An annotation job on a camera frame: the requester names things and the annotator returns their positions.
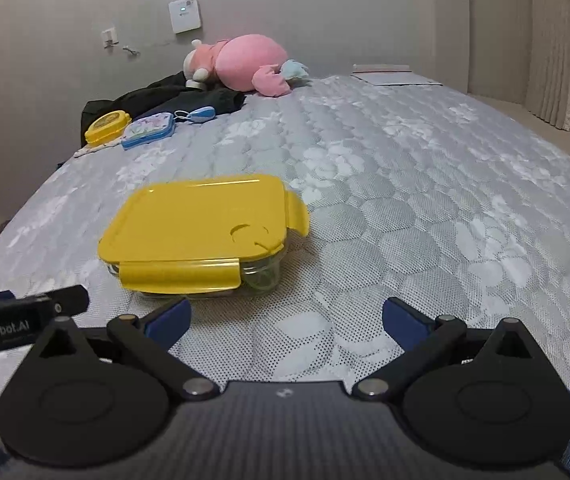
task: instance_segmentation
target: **pink plush toy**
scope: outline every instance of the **pink plush toy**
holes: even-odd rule
[[[280,74],[287,52],[260,34],[239,36],[214,45],[191,42],[194,50],[185,57],[183,70],[187,86],[205,88],[205,82],[220,80],[239,92],[256,90],[269,97],[289,94],[289,84]]]

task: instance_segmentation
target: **quilted mattress cover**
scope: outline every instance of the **quilted mattress cover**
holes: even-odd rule
[[[308,238],[292,237],[279,288],[192,301],[172,348],[229,380],[343,380],[401,353],[385,298],[475,327],[521,318],[570,387],[570,156],[500,112],[439,86],[314,80],[173,137],[71,159],[0,236],[0,290],[84,284],[81,326],[144,316],[159,300],[121,288],[98,239],[137,187],[268,173],[300,193]],[[0,391],[27,348],[0,352]]]

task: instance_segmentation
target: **beige curtain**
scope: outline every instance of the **beige curtain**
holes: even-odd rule
[[[570,0],[532,0],[532,45],[525,107],[570,130]]]

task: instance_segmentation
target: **patterned cloth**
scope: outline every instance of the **patterned cloth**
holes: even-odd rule
[[[219,384],[335,380],[347,388],[401,352],[385,298],[492,327],[521,318],[570,387],[570,157],[493,108],[438,86],[315,80],[173,137],[68,161],[0,236],[0,290],[83,283],[100,326],[159,304],[96,256],[128,195],[153,182],[274,174],[311,213],[279,288],[192,301],[172,353]],[[0,391],[26,349],[0,352]]]

